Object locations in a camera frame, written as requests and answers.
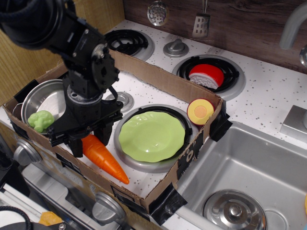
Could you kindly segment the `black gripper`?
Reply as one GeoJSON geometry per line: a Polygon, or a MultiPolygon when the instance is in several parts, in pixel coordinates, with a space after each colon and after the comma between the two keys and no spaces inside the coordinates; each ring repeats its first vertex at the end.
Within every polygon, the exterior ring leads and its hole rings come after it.
{"type": "Polygon", "coordinates": [[[76,102],[72,92],[65,92],[66,110],[48,129],[47,135],[51,146],[66,144],[76,158],[83,156],[82,138],[93,132],[106,146],[109,143],[113,124],[122,118],[123,103],[114,99],[103,100],[100,93],[89,102],[76,102]]]}

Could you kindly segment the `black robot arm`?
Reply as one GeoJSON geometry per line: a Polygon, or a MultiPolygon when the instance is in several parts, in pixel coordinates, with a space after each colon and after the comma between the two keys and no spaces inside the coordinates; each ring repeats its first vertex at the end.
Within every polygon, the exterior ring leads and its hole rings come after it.
{"type": "Polygon", "coordinates": [[[48,129],[52,146],[67,144],[83,156],[82,139],[94,133],[107,144],[113,124],[122,118],[123,103],[112,85],[119,70],[105,37],[77,17],[71,0],[3,0],[0,28],[18,46],[59,54],[68,69],[63,78],[64,114],[48,129]],[[106,91],[113,100],[103,100],[106,91]]]}

